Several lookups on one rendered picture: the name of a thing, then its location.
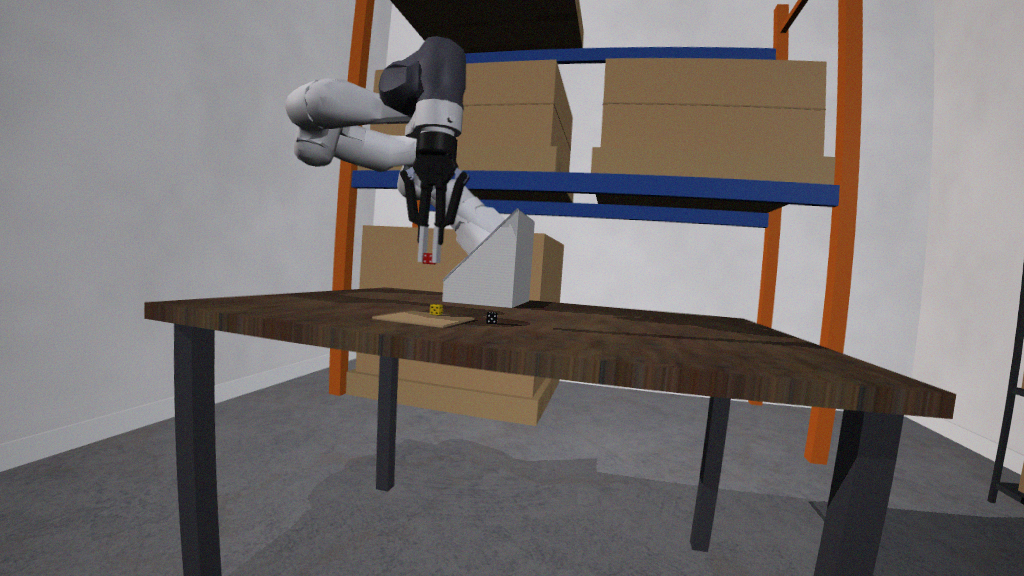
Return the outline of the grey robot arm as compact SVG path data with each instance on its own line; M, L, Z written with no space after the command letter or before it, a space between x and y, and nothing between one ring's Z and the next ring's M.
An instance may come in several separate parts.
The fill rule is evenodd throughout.
M395 166L407 170L413 167L420 131L462 134L466 56L451 39L428 37L404 60L387 66L378 87L375 93L343 79L322 79L289 94L285 108L297 125L296 157L315 167L336 157L378 172ZM367 124L407 124L406 136L359 126ZM450 227L467 254L505 220L484 206L464 186Z

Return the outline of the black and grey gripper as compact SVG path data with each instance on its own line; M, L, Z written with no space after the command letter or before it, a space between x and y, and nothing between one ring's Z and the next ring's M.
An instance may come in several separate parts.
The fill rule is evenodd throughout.
M457 139L454 136L442 132L423 132L417 136L416 158L413 167L400 172L406 186L408 218L410 222L418 225L418 262L423 262L423 253L427 253L430 200L433 186L435 186L436 206L432 263L440 263L444 228L454 224L464 186L470 178L466 172L458 169L456 155ZM413 181L415 173L421 181L419 214ZM445 217L447 182L454 175L456 181Z

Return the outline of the tan flat mat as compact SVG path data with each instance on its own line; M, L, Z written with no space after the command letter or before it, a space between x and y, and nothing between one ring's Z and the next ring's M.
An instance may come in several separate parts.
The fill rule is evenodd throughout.
M430 315L428 312L407 311L407 312L393 313L387 315L373 316L372 319L444 328L447 326L471 321L474 320L475 318L446 315L446 314Z

